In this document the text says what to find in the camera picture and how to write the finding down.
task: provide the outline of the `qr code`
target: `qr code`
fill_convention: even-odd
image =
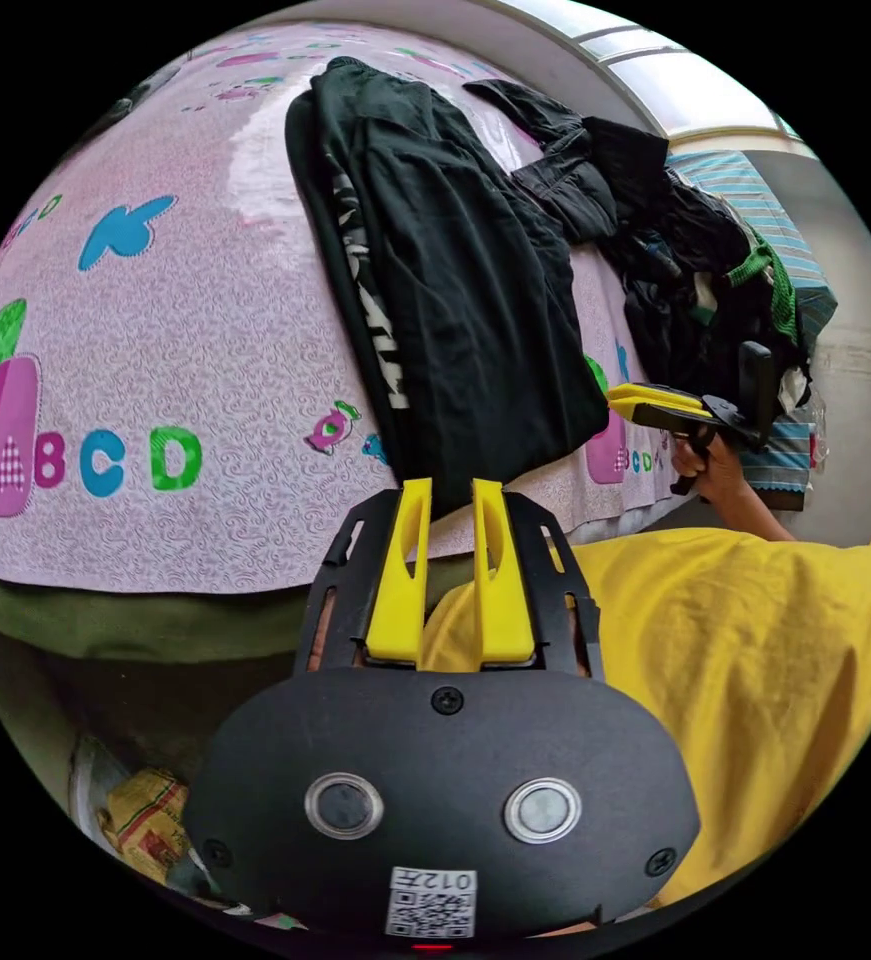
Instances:
[[[386,933],[393,937],[473,937],[475,894],[393,890]]]

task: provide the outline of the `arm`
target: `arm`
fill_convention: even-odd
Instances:
[[[745,482],[738,454],[716,436],[703,460],[684,440],[675,445],[672,465],[683,477],[696,477],[698,492],[717,511],[730,530],[763,540],[795,538],[772,516],[758,494]]]
[[[781,541],[795,538],[775,519],[758,494],[746,483],[731,496],[713,500],[722,523],[739,533],[750,533],[763,540]]]

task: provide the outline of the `plastic bag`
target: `plastic bag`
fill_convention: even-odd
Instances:
[[[825,472],[825,461],[828,459],[828,434],[825,428],[825,400],[812,385],[812,395],[808,406],[812,413],[811,458],[812,470],[817,474]]]

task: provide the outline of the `green cloth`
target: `green cloth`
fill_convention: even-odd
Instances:
[[[428,568],[427,610],[474,576],[471,555]],[[307,587],[242,596],[113,594],[0,580],[0,633],[80,659],[245,660],[295,650],[307,596]]]
[[[755,236],[755,246],[745,261],[727,274],[728,282],[732,287],[740,287],[771,267],[772,325],[798,346],[795,287],[775,248],[757,230],[751,226],[748,229]]]

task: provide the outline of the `screw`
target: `screw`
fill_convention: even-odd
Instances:
[[[432,706],[435,708],[435,712],[440,713],[443,717],[450,717],[452,714],[458,713],[464,704],[465,698],[462,696],[462,691],[455,687],[439,687],[432,694]]]
[[[657,853],[653,853],[645,864],[645,873],[650,877],[660,877],[663,873],[668,873],[675,865],[678,854],[673,847],[665,847]]]
[[[206,840],[202,849],[211,866],[224,870],[232,865],[232,852],[221,840]]]

